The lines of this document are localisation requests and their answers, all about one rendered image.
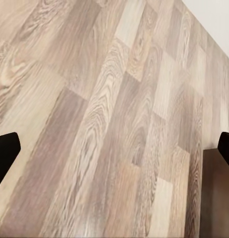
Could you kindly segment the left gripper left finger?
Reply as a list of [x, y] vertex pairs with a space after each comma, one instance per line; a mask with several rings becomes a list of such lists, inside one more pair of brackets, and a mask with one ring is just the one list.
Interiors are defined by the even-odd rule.
[[20, 140], [16, 132], [0, 136], [0, 183], [20, 151]]

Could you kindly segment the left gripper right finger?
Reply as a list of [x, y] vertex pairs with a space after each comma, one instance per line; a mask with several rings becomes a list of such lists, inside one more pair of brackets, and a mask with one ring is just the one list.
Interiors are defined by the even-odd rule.
[[224, 159], [229, 165], [229, 133], [228, 132], [222, 132], [217, 149], [219, 150], [219, 152], [221, 153], [221, 155], [224, 157]]

